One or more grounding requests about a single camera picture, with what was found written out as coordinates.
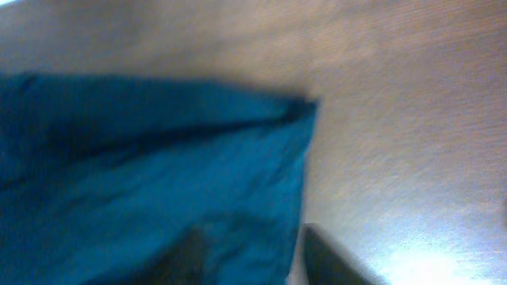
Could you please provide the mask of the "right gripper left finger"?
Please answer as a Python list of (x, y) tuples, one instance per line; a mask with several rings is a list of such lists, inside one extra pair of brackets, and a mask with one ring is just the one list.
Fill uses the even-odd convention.
[(200, 230), (190, 230), (177, 239), (155, 262), (130, 281), (134, 285), (202, 284), (208, 242)]

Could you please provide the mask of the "navy blue shorts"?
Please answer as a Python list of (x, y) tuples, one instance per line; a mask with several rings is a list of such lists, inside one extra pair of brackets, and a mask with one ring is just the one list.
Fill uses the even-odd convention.
[(282, 284), (318, 104), (218, 82), (1, 77), (1, 281), (130, 284), (177, 239), (202, 284)]

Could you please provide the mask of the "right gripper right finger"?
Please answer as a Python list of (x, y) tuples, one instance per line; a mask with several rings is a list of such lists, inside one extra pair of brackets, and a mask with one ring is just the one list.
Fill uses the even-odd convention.
[(310, 285), (376, 284), (376, 274), (315, 223), (303, 227), (302, 258)]

